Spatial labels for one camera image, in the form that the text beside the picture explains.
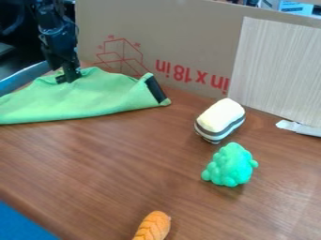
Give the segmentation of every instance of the blue surface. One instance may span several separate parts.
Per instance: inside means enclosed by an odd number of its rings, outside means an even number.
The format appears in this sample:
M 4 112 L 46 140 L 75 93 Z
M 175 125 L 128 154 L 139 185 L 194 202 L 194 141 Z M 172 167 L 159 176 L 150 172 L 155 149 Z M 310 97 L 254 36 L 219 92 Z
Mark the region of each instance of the blue surface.
M 0 202 L 0 240 L 56 240 L 52 233 Z

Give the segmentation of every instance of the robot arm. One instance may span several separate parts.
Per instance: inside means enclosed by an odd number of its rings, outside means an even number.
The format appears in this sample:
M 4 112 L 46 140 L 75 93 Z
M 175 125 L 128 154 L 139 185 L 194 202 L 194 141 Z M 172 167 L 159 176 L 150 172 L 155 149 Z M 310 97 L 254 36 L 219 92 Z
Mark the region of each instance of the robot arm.
M 62 0 L 24 0 L 38 22 L 41 50 L 53 70 L 63 68 L 58 83 L 72 83 L 80 78 L 80 63 L 76 53 L 76 24 L 64 15 Z

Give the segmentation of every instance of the wooden table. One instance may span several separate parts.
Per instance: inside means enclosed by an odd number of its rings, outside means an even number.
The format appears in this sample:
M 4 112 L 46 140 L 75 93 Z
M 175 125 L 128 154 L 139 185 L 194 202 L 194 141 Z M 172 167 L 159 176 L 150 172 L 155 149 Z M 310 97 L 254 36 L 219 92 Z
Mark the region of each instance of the wooden table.
M 64 239 L 129 240 L 153 210 L 172 217 L 167 240 L 321 239 L 320 139 L 247 110 L 245 124 L 212 145 L 193 121 L 213 100 L 164 90 L 165 108 L 1 126 L 2 199 Z M 259 161 L 252 181 L 201 181 L 231 141 Z

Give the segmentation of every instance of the toy vegetable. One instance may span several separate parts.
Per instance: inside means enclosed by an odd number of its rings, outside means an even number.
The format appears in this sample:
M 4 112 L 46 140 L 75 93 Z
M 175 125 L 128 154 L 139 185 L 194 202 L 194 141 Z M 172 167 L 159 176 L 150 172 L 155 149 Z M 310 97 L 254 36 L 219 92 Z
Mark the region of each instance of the toy vegetable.
M 216 185 L 235 187 L 248 183 L 252 169 L 257 167 L 258 163 L 249 151 L 236 142 L 230 142 L 213 156 L 201 177 Z
M 160 211 L 147 215 L 132 240 L 163 240 L 171 227 L 171 218 Z

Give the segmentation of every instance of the box diagram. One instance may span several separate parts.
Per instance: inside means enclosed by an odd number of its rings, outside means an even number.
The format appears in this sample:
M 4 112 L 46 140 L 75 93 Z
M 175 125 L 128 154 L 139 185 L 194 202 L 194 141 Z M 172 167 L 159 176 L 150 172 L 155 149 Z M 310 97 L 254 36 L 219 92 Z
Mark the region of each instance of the box diagram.
M 131 44 L 125 38 L 106 40 L 99 46 L 103 52 L 96 53 L 99 61 L 95 65 L 140 78 L 149 70 L 144 66 L 144 56 L 139 47 L 139 43 Z

